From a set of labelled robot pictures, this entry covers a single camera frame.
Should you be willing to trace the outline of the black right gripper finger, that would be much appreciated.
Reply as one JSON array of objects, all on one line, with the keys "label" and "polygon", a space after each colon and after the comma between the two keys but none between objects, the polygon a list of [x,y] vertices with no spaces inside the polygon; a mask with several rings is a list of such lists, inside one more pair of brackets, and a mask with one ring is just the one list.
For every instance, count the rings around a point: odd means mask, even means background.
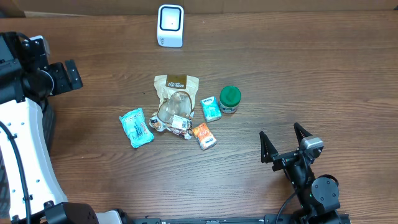
[{"label": "black right gripper finger", "polygon": [[294,130],[299,144],[304,138],[312,136],[312,134],[304,129],[299,123],[294,123]]},{"label": "black right gripper finger", "polygon": [[269,163],[274,161],[274,157],[278,156],[279,153],[274,145],[271,143],[264,131],[259,133],[261,140],[261,162]]}]

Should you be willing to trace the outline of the orange tissue pack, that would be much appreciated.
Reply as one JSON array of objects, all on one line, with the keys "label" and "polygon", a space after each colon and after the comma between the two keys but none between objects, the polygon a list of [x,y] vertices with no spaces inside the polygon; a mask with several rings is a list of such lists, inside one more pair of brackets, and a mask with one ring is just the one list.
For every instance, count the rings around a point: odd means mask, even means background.
[{"label": "orange tissue pack", "polygon": [[200,148],[205,151],[217,143],[217,139],[209,130],[206,123],[202,123],[193,129],[193,134],[196,137]]}]

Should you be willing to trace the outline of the green lid jar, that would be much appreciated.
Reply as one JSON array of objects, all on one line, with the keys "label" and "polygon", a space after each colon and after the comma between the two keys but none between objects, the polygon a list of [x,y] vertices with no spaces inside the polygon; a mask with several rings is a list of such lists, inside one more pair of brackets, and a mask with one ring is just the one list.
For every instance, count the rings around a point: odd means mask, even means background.
[{"label": "green lid jar", "polygon": [[236,86],[226,86],[220,93],[220,110],[224,113],[235,113],[241,101],[241,92]]}]

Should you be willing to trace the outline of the teal Kleenex tissue pack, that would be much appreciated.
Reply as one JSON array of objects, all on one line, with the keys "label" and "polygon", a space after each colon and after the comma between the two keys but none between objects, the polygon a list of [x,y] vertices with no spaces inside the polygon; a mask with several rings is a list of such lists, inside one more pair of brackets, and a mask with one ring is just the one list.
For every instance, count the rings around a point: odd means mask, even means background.
[{"label": "teal Kleenex tissue pack", "polygon": [[200,103],[206,122],[212,122],[221,119],[221,110],[218,106],[215,96],[205,98],[201,100]]}]

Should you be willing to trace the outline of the beige snack pouch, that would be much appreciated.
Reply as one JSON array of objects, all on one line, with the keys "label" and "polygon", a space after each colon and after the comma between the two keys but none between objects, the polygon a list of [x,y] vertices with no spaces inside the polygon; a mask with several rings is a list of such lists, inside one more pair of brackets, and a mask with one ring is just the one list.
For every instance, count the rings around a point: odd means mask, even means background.
[{"label": "beige snack pouch", "polygon": [[191,139],[199,82],[199,78],[190,75],[157,75],[154,87],[160,103],[149,125],[158,132],[168,130],[186,140]]}]

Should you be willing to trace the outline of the mint green wipes pack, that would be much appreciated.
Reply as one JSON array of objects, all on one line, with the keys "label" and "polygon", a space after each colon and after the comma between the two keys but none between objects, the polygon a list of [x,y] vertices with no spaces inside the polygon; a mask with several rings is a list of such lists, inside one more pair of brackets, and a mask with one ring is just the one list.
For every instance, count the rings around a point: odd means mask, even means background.
[{"label": "mint green wipes pack", "polygon": [[134,149],[154,140],[154,135],[146,125],[146,119],[142,108],[132,110],[124,116],[120,116],[119,120]]}]

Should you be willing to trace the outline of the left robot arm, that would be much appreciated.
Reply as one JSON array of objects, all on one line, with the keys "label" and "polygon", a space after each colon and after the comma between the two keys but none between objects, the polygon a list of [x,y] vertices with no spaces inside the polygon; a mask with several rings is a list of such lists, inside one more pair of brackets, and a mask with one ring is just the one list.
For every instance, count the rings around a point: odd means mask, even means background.
[{"label": "left robot arm", "polygon": [[82,88],[73,60],[50,64],[42,36],[1,33],[1,154],[12,223],[129,223],[122,210],[71,203],[57,181],[44,135],[48,98]]}]

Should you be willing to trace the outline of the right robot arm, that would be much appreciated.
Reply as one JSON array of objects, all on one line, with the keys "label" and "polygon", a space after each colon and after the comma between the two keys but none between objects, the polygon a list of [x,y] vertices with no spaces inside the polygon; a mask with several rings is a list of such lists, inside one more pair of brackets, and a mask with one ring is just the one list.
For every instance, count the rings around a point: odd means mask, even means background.
[{"label": "right robot arm", "polygon": [[324,148],[323,141],[310,134],[298,123],[294,124],[298,147],[279,154],[264,131],[261,140],[261,162],[271,163],[272,170],[284,171],[294,192],[275,215],[265,215],[265,223],[350,223],[348,215],[339,215],[339,182],[330,175],[315,177],[310,167]]}]

